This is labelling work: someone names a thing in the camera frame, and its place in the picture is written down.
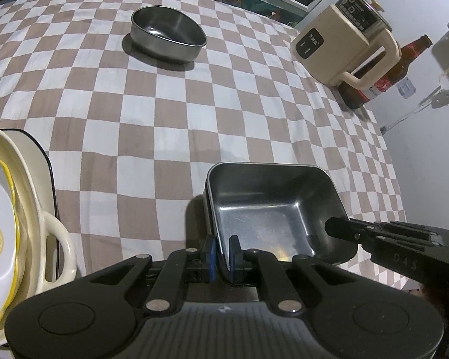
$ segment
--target bottle neck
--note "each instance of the bottle neck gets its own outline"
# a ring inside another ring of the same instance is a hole
[[[432,42],[427,35],[421,36],[418,40],[404,47],[409,51],[408,61],[414,61],[425,50],[432,46]]]

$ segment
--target cooker handle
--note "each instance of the cooker handle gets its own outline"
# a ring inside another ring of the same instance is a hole
[[[371,41],[371,48],[384,47],[386,54],[362,78],[349,72],[341,74],[341,79],[358,90],[369,89],[391,70],[401,59],[399,45],[389,30],[383,30]]]
[[[64,285],[68,282],[72,282],[77,275],[77,254],[75,253],[75,246],[73,245],[70,233],[66,230],[65,226],[52,216],[50,213],[43,211],[43,218],[45,221],[45,231],[48,235],[55,236],[63,249],[63,272],[55,282],[48,282],[43,277],[43,291],[53,289]]]

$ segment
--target dish handle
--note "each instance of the dish handle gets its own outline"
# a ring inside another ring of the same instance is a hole
[[[60,242],[64,260],[63,272],[55,282],[48,282],[43,277],[43,291],[47,291],[65,285],[75,279],[75,276],[77,275],[77,254],[75,253],[75,246],[73,245],[70,234],[60,220],[45,211],[43,211],[43,218],[45,222],[45,231],[48,232],[47,234],[55,236]]]

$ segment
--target black label on cooker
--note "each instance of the black label on cooker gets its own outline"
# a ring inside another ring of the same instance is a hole
[[[340,0],[337,5],[344,16],[361,32],[367,30],[378,20],[376,14],[362,0]]]
[[[301,40],[296,44],[296,51],[299,56],[308,59],[318,48],[324,43],[324,39],[316,28],[312,28]]]

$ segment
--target brown glass bottle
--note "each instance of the brown glass bottle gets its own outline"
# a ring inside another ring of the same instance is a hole
[[[338,86],[338,91],[341,97],[343,97],[344,103],[351,109],[357,109],[381,93],[386,92],[392,85],[395,85],[406,77],[411,62],[431,46],[432,42],[427,35],[421,36],[418,40],[404,46],[401,49],[401,60],[384,77],[367,90],[357,90],[345,82],[341,83]],[[362,78],[383,57],[384,52],[381,52],[365,66],[360,68],[355,76]]]

